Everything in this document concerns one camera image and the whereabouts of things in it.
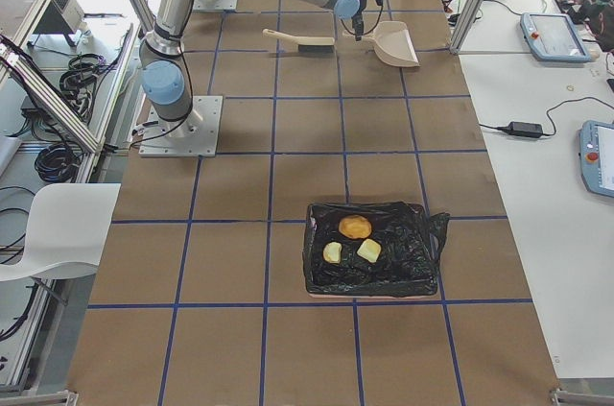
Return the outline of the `beige plastic dustpan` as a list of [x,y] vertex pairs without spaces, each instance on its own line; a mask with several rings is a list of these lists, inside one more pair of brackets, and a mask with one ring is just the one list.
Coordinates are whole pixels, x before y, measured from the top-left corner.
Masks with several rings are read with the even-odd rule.
[[380,21],[370,34],[362,35],[358,45],[372,50],[381,62],[390,66],[411,68],[420,65],[408,26],[402,21]]

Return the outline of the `beige hand brush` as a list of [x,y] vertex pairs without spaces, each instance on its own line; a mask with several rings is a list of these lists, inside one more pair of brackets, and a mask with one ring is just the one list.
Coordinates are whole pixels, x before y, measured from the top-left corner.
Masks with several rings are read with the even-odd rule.
[[331,36],[295,36],[265,28],[263,36],[294,43],[301,53],[328,54],[334,51],[335,39]]

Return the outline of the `round brown bread roll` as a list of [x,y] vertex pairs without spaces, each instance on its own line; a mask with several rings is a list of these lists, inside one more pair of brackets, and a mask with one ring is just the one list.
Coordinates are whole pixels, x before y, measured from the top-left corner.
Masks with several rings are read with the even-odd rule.
[[366,239],[372,232],[372,225],[364,216],[348,215],[340,220],[338,231],[349,239]]

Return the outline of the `orange bread chunk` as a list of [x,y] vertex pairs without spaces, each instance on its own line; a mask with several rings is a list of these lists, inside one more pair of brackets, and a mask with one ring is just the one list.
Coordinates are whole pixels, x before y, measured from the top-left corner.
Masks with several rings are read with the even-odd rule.
[[366,238],[357,249],[357,255],[370,264],[377,262],[382,252],[382,246],[371,238]]

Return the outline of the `pale yellow bread piece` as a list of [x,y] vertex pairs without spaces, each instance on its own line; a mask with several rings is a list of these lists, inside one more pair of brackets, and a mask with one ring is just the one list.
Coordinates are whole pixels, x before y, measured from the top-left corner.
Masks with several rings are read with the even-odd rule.
[[340,264],[342,261],[342,244],[339,242],[327,243],[323,248],[322,258],[329,264]]

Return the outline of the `pink bin with black bag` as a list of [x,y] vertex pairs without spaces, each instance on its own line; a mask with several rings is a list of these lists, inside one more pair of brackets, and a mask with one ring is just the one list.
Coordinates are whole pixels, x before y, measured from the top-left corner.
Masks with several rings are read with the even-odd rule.
[[308,293],[413,298],[437,292],[450,215],[420,204],[313,203],[307,209],[303,274]]

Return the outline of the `black power brick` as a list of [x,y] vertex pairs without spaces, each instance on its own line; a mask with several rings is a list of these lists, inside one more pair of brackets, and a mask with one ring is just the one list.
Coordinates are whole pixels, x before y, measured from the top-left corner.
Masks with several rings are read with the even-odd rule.
[[527,138],[540,138],[544,135],[544,132],[540,124],[512,121],[508,124],[508,134]]

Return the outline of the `blue teach pendant far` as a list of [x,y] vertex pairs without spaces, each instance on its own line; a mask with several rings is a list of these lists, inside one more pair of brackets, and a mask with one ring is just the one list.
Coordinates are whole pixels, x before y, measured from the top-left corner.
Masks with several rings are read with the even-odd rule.
[[524,12],[520,16],[520,28],[538,60],[569,63],[592,60],[567,14]]

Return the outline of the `blue teach pendant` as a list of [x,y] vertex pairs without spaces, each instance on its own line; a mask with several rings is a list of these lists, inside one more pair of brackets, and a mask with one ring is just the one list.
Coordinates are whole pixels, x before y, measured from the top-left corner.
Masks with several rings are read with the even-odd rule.
[[613,197],[613,125],[588,120],[579,130],[579,166],[588,191]]
[[538,60],[569,63],[592,60],[567,14],[524,12],[520,16],[520,28]]

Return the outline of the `blue teach pendant near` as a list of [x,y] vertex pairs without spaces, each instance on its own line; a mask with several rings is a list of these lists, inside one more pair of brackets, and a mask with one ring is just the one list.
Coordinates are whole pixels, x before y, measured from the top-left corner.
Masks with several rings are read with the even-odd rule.
[[579,166],[588,191],[613,197],[613,125],[588,120],[579,130]]

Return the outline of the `white plastic chair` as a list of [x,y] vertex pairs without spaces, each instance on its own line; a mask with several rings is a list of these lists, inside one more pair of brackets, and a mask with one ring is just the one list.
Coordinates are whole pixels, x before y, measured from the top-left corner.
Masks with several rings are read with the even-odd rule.
[[106,243],[119,183],[57,183],[33,200],[21,259],[1,279],[71,279],[94,275]]

